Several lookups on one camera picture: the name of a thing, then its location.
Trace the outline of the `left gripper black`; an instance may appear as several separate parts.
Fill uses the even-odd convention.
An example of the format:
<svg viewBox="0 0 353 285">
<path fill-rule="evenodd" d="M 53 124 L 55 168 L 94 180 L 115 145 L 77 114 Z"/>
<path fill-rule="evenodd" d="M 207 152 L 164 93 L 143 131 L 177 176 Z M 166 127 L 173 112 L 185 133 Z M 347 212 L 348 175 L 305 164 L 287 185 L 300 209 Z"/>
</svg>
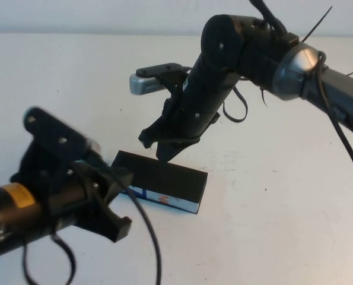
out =
<svg viewBox="0 0 353 285">
<path fill-rule="evenodd" d="M 46 218 L 53 229 L 86 224 L 86 229 L 116 243 L 127 237 L 132 220 L 119 217 L 98 200 L 112 202 L 125 192 L 133 173 L 122 167 L 92 167 L 84 161 L 58 170 L 44 199 Z"/>
</svg>

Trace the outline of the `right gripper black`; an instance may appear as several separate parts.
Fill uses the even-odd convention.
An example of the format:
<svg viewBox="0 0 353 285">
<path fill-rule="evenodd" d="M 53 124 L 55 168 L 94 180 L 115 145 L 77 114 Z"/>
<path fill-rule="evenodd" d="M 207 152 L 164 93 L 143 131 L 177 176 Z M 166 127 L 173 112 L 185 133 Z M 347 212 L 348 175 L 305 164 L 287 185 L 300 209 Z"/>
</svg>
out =
<svg viewBox="0 0 353 285">
<path fill-rule="evenodd" d="M 164 102 L 161 116 L 149 127 L 143 129 L 138 137 L 148 149 L 157 142 L 156 158 L 167 163 L 186 148 L 197 144 L 201 139 L 182 134 L 183 111 L 182 92 L 174 91 Z"/>
</svg>

